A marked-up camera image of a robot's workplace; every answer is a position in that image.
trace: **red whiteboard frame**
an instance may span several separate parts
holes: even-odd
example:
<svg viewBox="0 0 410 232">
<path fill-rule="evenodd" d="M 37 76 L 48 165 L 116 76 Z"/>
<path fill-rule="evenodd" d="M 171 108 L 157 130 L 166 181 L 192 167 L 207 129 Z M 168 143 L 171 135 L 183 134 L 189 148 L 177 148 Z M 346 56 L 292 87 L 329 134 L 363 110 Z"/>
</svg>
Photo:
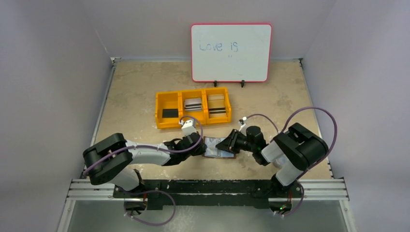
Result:
<svg viewBox="0 0 410 232">
<path fill-rule="evenodd" d="M 269 43 L 269 57 L 268 59 L 270 59 L 270 53 L 271 53 L 271 47 L 272 47 L 272 35 L 273 35 L 273 26 L 270 23 L 194 23 L 191 25 L 191 78 L 194 82 L 198 82 L 198 83 L 209 83 L 209 82 L 214 82 L 214 81 L 195 81 L 193 79 L 193 65 L 192 65 L 192 27 L 195 25 L 269 25 L 271 28 L 271 32 L 270 32 L 270 43 Z M 264 81 L 246 81 L 246 83 L 263 83 L 265 81 L 267 81 L 269 76 L 269 62 L 268 62 L 268 72 L 267 72 L 267 76 L 266 79 Z M 235 83 L 240 83 L 241 81 L 218 81 L 218 82 L 235 82 Z"/>
</svg>

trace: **beige surface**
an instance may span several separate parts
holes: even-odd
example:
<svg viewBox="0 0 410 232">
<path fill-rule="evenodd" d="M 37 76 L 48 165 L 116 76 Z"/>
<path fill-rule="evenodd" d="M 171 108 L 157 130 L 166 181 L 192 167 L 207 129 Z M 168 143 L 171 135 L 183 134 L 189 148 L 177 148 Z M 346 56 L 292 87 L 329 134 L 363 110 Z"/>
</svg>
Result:
<svg viewBox="0 0 410 232">
<path fill-rule="evenodd" d="M 303 74 L 296 62 L 271 63 L 265 83 L 246 83 L 244 88 L 239 83 L 218 86 L 228 88 L 232 122 L 205 126 L 205 136 L 226 137 L 233 128 L 238 129 L 238 119 L 253 113 L 269 116 L 281 129 L 292 112 L 311 105 Z M 150 144 L 180 138 L 179 129 L 156 129 L 155 93 L 207 87 L 213 87 L 213 83 L 192 81 L 190 62 L 120 62 L 108 93 L 97 142 L 116 132 L 123 133 L 128 140 Z M 266 140 L 276 135 L 266 119 L 253 117 L 248 121 L 262 128 Z M 313 111 L 299 113 L 291 124 L 296 121 L 318 133 Z M 239 153 L 236 159 L 197 156 L 176 166 L 135 164 L 129 167 L 140 170 L 144 179 L 269 179 L 277 171 L 271 164 L 257 164 L 249 152 Z M 303 178 L 330 179 L 326 161 Z"/>
</svg>

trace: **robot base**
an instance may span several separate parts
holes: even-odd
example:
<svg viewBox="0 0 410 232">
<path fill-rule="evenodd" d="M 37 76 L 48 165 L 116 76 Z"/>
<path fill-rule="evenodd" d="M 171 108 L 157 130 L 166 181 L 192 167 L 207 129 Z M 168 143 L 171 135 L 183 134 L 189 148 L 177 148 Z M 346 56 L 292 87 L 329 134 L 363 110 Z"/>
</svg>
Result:
<svg viewBox="0 0 410 232">
<path fill-rule="evenodd" d="M 253 206 L 257 209 L 272 211 L 290 210 L 280 209 L 292 192 L 294 198 L 301 197 L 300 185 L 295 181 L 286 190 L 278 191 L 273 188 L 271 180 L 144 180 L 144 188 L 134 189 L 132 193 L 148 190 L 162 190 L 169 193 L 177 205 L 191 206 Z M 142 198 L 133 196 L 117 186 L 114 188 L 114 198 Z M 171 200 L 160 193 L 147 195 L 147 210 L 162 210 L 164 205 L 172 205 Z"/>
</svg>

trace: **white wall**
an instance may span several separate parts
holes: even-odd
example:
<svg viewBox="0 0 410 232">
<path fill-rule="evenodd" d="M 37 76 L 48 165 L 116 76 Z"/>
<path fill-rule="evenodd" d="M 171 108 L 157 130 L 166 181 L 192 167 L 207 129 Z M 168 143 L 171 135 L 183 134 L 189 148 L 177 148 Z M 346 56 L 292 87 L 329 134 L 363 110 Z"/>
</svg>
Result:
<svg viewBox="0 0 410 232">
<path fill-rule="evenodd" d="M 80 0 L 0 1 L 0 231 L 55 231 L 110 72 Z"/>
<path fill-rule="evenodd" d="M 83 0 L 112 57 L 190 59 L 198 22 L 269 22 L 271 57 L 308 51 L 336 0 Z"/>
<path fill-rule="evenodd" d="M 338 0 L 305 56 L 359 231 L 410 231 L 410 1 Z M 318 114 L 325 139 L 330 120 Z"/>
</svg>

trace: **yellow compartment tray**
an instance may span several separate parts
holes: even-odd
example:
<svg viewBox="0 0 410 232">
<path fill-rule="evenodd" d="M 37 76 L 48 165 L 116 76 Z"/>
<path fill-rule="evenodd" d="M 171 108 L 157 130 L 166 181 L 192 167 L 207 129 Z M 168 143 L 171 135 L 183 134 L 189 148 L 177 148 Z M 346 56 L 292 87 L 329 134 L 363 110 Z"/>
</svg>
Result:
<svg viewBox="0 0 410 232">
<path fill-rule="evenodd" d="M 202 109 L 186 111 L 185 100 L 197 98 L 201 99 Z M 179 128 L 178 121 L 185 115 L 198 119 L 202 125 L 231 122 L 228 89 L 219 87 L 157 93 L 155 121 L 158 129 Z"/>
</svg>

